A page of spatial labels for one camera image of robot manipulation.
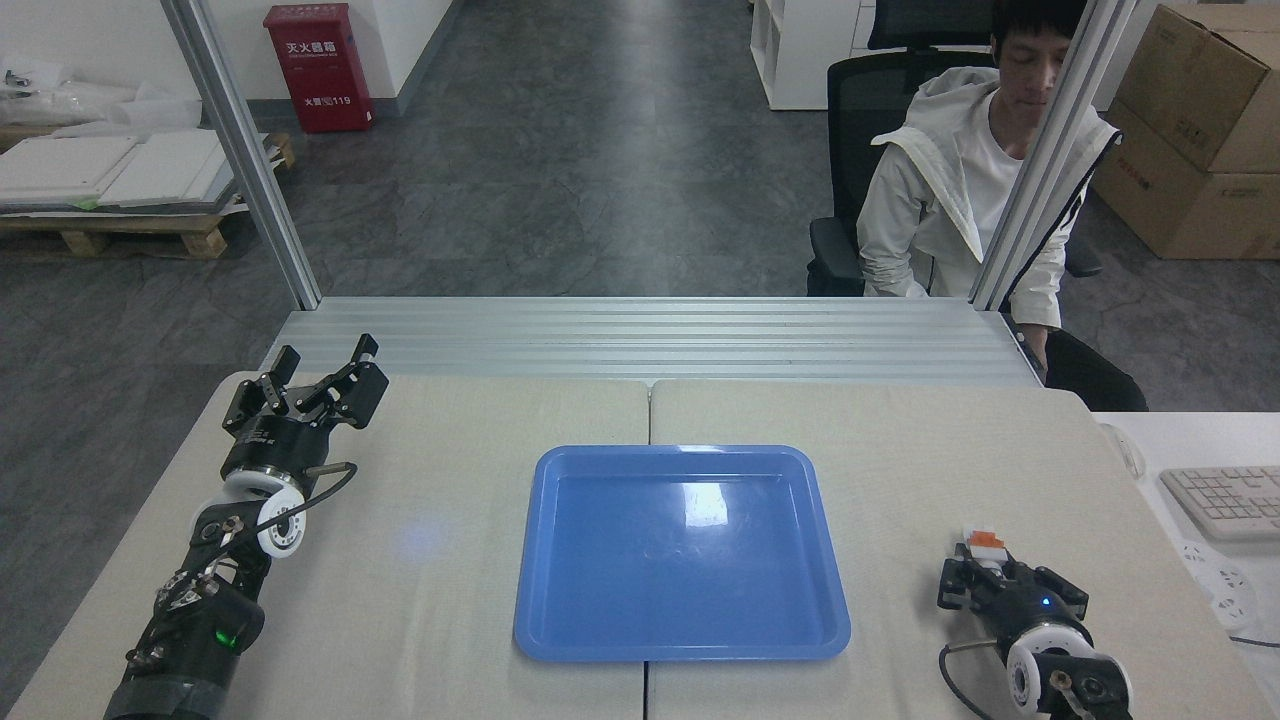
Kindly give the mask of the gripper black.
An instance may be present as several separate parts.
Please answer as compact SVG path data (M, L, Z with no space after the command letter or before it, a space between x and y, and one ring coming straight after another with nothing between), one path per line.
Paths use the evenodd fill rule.
M343 368L291 391L291 406L287 384L301 360L291 345L268 372L241 382L221 424L236 439L221 465L223 479L239 470L270 470L312 486L316 479L307 470L326 464L334 427L366 428L387 392L389 379L374 361L378 350L371 334L360 336ZM291 409L298 419L287 416Z
M1047 566L1006 566L995 559L943 561L936 603L940 609L982 610L982 623L998 651L1009 651L1028 632L1064 626L1092 647L1082 621L1089 596Z

